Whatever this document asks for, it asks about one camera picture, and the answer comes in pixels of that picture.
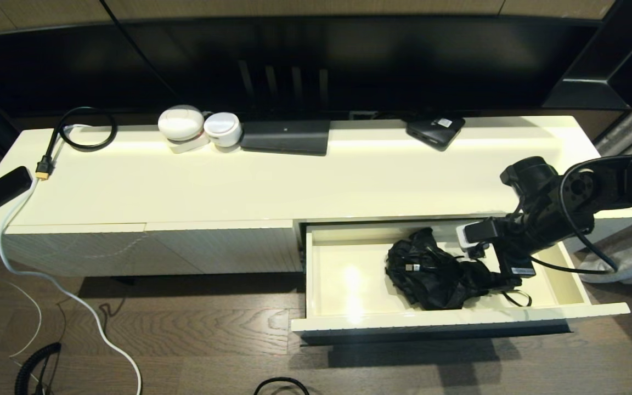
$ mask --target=cabinet door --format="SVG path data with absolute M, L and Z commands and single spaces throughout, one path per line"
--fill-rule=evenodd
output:
M 11 260 L 52 275 L 199 273 L 143 231 L 7 234 L 3 244 Z
M 283 228 L 148 232 L 200 273 L 301 272 L 296 230 Z

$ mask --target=black cable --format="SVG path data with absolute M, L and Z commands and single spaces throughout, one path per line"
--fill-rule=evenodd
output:
M 519 253 L 519 255 L 525 255 L 526 252 L 523 252 L 523 250 L 521 250 L 517 245 L 514 245 L 512 243 L 506 243 L 507 246 L 513 248 L 514 250 L 516 250 L 517 253 Z M 528 256 L 528 258 L 537 263 L 538 265 L 542 266 L 542 267 L 547 267 L 547 268 L 552 268 L 554 270 L 559 270 L 560 272 L 567 272 L 567 273 L 579 273 L 579 274 L 611 274 L 611 273 L 615 273 L 613 270 L 587 270 L 587 269 L 582 269 L 582 268 L 566 268 L 566 267 L 559 267 L 556 265 L 553 265 L 551 263 L 547 263 L 547 262 L 543 262 L 541 260 L 539 260 L 538 258 L 534 258 L 531 257 L 530 255 Z
M 514 298 L 509 296 L 510 292 L 514 292 L 517 294 L 521 294 L 521 295 L 525 295 L 525 297 L 528 298 L 528 303 L 526 303 L 526 305 L 522 305 L 521 303 L 516 302 L 516 300 L 514 300 Z M 506 298 L 506 300 L 508 300 L 509 302 L 517 305 L 518 307 L 531 307 L 531 305 L 533 304 L 533 298 L 531 298 L 531 295 L 523 292 L 522 290 L 511 290 L 511 291 L 504 291 L 501 293 L 502 295 L 504 295 L 504 297 Z
M 611 274 L 611 273 L 616 273 L 613 270 L 586 270 L 586 269 L 582 269 L 582 268 L 566 268 L 566 267 L 558 267 L 555 265 L 552 265 L 551 263 L 547 263 L 547 262 L 543 262 L 537 258 L 534 257 L 530 257 L 531 260 L 535 263 L 537 263 L 538 265 L 541 265 L 543 267 L 547 267 L 547 268 L 552 268 L 554 270 L 559 270 L 560 272 L 567 272 L 567 273 L 579 273 L 579 274 Z
M 624 160 L 627 158 L 632 158 L 632 155 L 619 155 L 619 156 L 611 156 L 611 157 L 599 157 L 596 159 L 592 159 L 592 160 L 587 160 L 586 162 L 582 162 L 579 163 L 577 165 L 574 165 L 572 167 L 569 168 L 569 170 L 567 170 L 567 172 L 565 172 L 565 175 L 562 176 L 562 180 L 560 181 L 560 187 L 559 187 L 559 199 L 560 199 L 560 207 L 562 208 L 562 215 L 564 215 L 565 217 L 565 221 L 567 221 L 567 223 L 569 223 L 570 227 L 572 227 L 572 230 L 574 231 L 574 235 L 577 236 L 577 238 L 582 241 L 582 243 L 589 248 L 590 251 L 592 251 L 593 253 L 595 253 L 597 255 L 597 257 L 601 258 L 604 262 L 607 263 L 607 265 L 609 265 L 613 271 L 612 272 L 600 272 L 599 270 L 587 270 L 587 272 L 590 273 L 586 273 L 586 274 L 606 274 L 606 273 L 615 273 L 618 271 L 618 267 L 616 265 L 616 263 L 609 257 L 607 257 L 607 255 L 605 253 L 603 253 L 601 250 L 599 250 L 599 248 L 597 248 L 594 244 L 592 244 L 592 242 L 590 242 L 582 233 L 581 230 L 579 230 L 579 228 L 577 227 L 576 223 L 574 223 L 574 221 L 572 220 L 572 217 L 570 217 L 569 215 L 569 210 L 567 209 L 567 204 L 565 204 L 565 183 L 567 183 L 567 180 L 569 179 L 569 176 L 572 175 L 572 173 L 576 172 L 577 170 L 581 170 L 581 168 L 586 167 L 587 165 L 591 165 L 593 163 L 599 163 L 599 162 L 610 162 L 612 160 Z
M 143 60 L 143 62 L 145 63 L 146 66 L 148 66 L 148 69 L 150 69 L 151 72 L 153 72 L 153 74 L 155 74 L 155 77 L 160 80 L 160 82 L 165 85 L 165 88 L 167 88 L 167 90 L 172 93 L 173 95 L 175 95 L 175 97 L 177 98 L 177 100 L 180 101 L 180 103 L 183 103 L 184 100 L 182 100 L 182 97 L 180 97 L 180 95 L 175 92 L 175 90 L 170 87 L 170 84 L 167 83 L 165 81 L 165 78 L 163 78 L 160 75 L 160 72 L 155 68 L 155 66 L 153 66 L 153 64 L 150 62 L 150 60 L 148 59 L 148 57 L 145 56 L 145 53 L 143 53 L 142 50 L 140 50 L 140 48 L 138 47 L 138 45 L 136 44 L 136 42 L 133 40 L 133 38 L 131 38 L 131 35 L 128 34 L 128 32 L 126 32 L 126 28 L 123 27 L 123 25 L 121 25 L 121 23 L 119 22 L 118 19 L 116 19 L 116 16 L 114 15 L 114 13 L 112 12 L 111 8 L 109 8 L 109 6 L 107 5 L 107 3 L 104 0 L 99 0 L 99 2 L 101 3 L 102 7 L 104 7 L 104 10 L 106 10 L 106 13 L 109 15 L 109 18 L 111 18 L 111 20 L 114 22 L 114 25 L 116 25 L 116 27 L 118 28 L 118 30 L 121 32 L 121 34 L 126 38 L 127 42 L 131 45 L 131 47 L 133 47 L 133 50 L 136 51 L 136 53 L 138 54 L 138 56 L 140 56 L 140 58 Z
M 79 144 L 70 140 L 70 137 L 68 137 L 68 135 L 65 133 L 65 122 L 67 122 L 68 118 L 72 117 L 72 115 L 99 113 L 107 117 L 107 119 L 109 120 L 109 124 L 111 125 L 111 132 L 109 133 L 109 136 L 106 138 L 106 140 L 103 140 L 103 142 L 98 144 L 90 145 Z M 114 118 L 114 116 L 100 108 L 82 106 L 75 107 L 72 110 L 67 111 L 63 115 L 63 117 L 60 118 L 58 125 L 53 129 L 53 133 L 50 135 L 50 142 L 48 143 L 46 153 L 45 155 L 43 155 L 42 159 L 40 160 L 40 162 L 38 162 L 38 165 L 36 166 L 36 177 L 40 178 L 41 180 L 46 180 L 48 179 L 48 177 L 50 177 L 50 173 L 53 172 L 53 148 L 55 148 L 55 142 L 57 142 L 58 136 L 60 136 L 62 140 L 64 140 L 66 143 L 72 145 L 72 147 L 76 150 L 83 152 L 92 152 L 100 150 L 103 147 L 111 144 L 111 142 L 113 142 L 113 140 L 116 138 L 116 134 L 118 133 L 118 131 L 119 126 L 118 123 L 116 123 L 116 119 Z
M 253 393 L 253 395 L 258 395 L 260 390 L 263 387 L 265 387 L 265 385 L 268 385 L 271 382 L 290 382 L 291 384 L 296 385 L 296 387 L 299 387 L 299 390 L 301 390 L 301 392 L 303 392 L 304 395 L 309 395 L 309 390 L 306 389 L 306 386 L 301 384 L 299 380 L 293 379 L 291 377 L 273 377 L 271 379 L 267 379 L 261 382 L 260 385 L 258 385 L 258 387 L 255 388 L 255 392 Z
M 48 367 L 48 361 L 50 360 L 50 355 L 46 357 L 43 361 L 43 367 L 41 368 L 41 373 L 38 375 L 38 385 L 36 385 L 35 395 L 43 395 L 43 375 L 46 374 L 46 368 Z
M 59 353 L 62 345 L 60 343 L 51 343 L 51 345 L 47 345 L 37 352 L 33 353 L 26 362 L 21 365 L 21 369 L 18 371 L 18 375 L 16 375 L 16 383 L 14 384 L 14 395 L 27 395 L 28 394 L 28 381 L 29 377 L 31 377 L 31 373 L 33 373 L 33 369 L 35 369 L 36 365 L 38 365 L 42 360 L 50 357 L 53 353 Z

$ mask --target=hardwood floor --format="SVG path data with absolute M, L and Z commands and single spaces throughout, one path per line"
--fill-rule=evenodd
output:
M 30 350 L 62 338 L 54 393 L 135 392 L 131 366 L 103 344 L 87 310 L 1 263 L 0 275 L 42 305 L 42 331 Z M 108 337 L 136 358 L 144 395 L 249 394 L 278 375 L 301 380 L 315 395 L 632 394 L 632 314 L 585 320 L 562 335 L 301 347 L 289 332 L 289 318 L 304 308 L 298 274 L 139 278 L 132 286 L 61 280 L 111 315 Z M 632 286 L 587 290 L 632 310 Z M 0 393 L 12 391 L 18 372 L 7 355 L 28 341 L 36 322 L 30 302 L 0 282 Z M 274 384 L 262 393 L 299 392 Z

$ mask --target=sticker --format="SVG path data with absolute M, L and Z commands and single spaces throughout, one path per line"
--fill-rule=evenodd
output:
M 443 127 L 450 127 L 450 125 L 452 125 L 452 121 L 451 120 L 446 120 L 445 118 L 441 118 L 441 119 L 437 120 L 436 123 L 438 123 L 439 125 L 441 125 Z
M 511 272 L 517 275 L 535 275 L 535 269 L 532 268 L 511 268 Z

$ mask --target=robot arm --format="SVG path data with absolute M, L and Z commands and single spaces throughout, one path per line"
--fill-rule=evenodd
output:
M 461 227 L 471 257 L 492 243 L 508 287 L 535 275 L 531 255 L 572 235 L 594 229 L 594 213 L 632 207 L 632 155 L 602 157 L 560 176 L 542 157 L 529 157 L 501 173 L 519 197 L 516 212 Z

